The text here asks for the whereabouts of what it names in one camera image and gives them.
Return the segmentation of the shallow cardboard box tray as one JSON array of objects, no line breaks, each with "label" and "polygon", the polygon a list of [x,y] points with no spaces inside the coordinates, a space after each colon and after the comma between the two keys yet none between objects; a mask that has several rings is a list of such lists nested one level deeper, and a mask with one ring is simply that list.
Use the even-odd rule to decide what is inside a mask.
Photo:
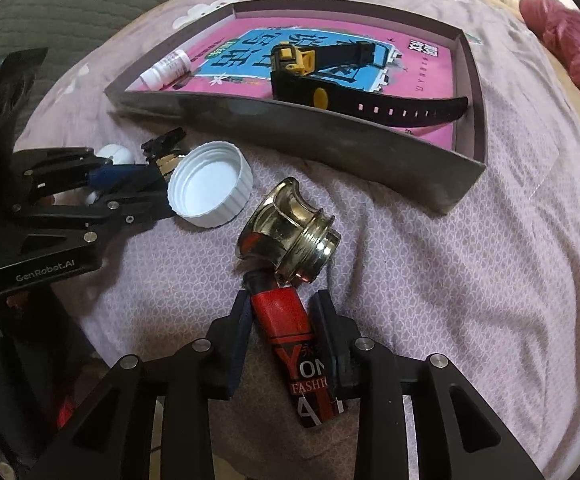
[{"label": "shallow cardboard box tray", "polygon": [[[132,91],[130,84],[179,44],[226,18],[332,18],[419,32],[450,49],[456,96],[433,102],[347,92],[280,63],[269,99],[201,92]],[[180,119],[195,130],[321,162],[380,183],[422,208],[447,214],[486,168],[482,88],[459,28],[420,14],[343,0],[247,0],[214,10],[141,55],[107,86],[123,112]]]}]

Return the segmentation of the pink blue children's book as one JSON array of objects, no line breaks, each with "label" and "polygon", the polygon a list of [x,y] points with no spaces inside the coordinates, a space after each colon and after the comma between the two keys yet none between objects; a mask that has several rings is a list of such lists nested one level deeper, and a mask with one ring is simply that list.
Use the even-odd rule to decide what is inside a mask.
[{"label": "pink blue children's book", "polygon": [[[280,63],[347,92],[433,102],[457,94],[449,48],[419,32],[332,18],[226,18],[175,49],[188,54],[191,70],[157,91],[269,99]],[[128,88],[152,91],[140,75]]]}]

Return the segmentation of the white plastic bottle cap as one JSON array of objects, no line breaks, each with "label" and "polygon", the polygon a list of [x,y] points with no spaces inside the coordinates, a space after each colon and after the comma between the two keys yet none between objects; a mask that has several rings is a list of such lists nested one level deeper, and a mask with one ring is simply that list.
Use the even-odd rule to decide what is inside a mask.
[{"label": "white plastic bottle cap", "polygon": [[167,200],[178,217],[214,229],[240,214],[252,188],[252,169],[239,148],[212,141],[183,156],[169,178]]}]

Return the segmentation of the white earbuds case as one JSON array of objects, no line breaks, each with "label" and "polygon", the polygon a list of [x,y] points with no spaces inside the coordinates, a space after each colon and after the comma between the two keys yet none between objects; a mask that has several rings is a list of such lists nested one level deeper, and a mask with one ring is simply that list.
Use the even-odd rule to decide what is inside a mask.
[{"label": "white earbuds case", "polygon": [[[98,152],[95,153],[97,157],[110,159],[113,165],[130,165],[135,162],[135,157],[133,153],[125,146],[119,144],[108,144],[103,148],[100,148]],[[99,191],[90,192],[84,203],[86,205],[91,205],[98,200],[100,195]]]}]

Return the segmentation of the black gold lipstick tube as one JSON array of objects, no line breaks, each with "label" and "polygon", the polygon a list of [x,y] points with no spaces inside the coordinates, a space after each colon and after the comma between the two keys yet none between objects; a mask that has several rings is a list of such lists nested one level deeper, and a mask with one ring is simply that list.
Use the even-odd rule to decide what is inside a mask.
[{"label": "black gold lipstick tube", "polygon": [[143,165],[105,164],[88,174],[89,188],[96,191],[141,191],[165,182],[176,166],[183,160],[183,155],[165,155],[152,159]]}]

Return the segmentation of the small white pill bottle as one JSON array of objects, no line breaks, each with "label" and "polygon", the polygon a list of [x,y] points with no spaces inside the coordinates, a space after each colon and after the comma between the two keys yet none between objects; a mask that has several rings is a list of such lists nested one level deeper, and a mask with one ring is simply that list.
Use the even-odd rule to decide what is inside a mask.
[{"label": "small white pill bottle", "polygon": [[140,79],[152,91],[161,90],[191,70],[191,61],[183,49],[175,49],[145,70]]}]

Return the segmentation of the pink quilted duvet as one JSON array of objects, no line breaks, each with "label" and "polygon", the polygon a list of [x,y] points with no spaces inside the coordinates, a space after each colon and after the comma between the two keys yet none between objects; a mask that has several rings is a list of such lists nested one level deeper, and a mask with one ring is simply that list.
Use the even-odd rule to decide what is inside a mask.
[{"label": "pink quilted duvet", "polygon": [[526,26],[566,68],[580,91],[580,11],[559,0],[520,0]]}]

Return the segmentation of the red black lighter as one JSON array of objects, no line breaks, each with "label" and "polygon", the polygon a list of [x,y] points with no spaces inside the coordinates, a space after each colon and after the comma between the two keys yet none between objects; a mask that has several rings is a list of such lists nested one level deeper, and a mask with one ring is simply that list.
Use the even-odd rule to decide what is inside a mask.
[{"label": "red black lighter", "polygon": [[267,268],[244,274],[243,285],[259,336],[273,354],[301,426],[315,428],[344,413],[346,406],[333,392],[330,369],[296,289],[279,284]]}]

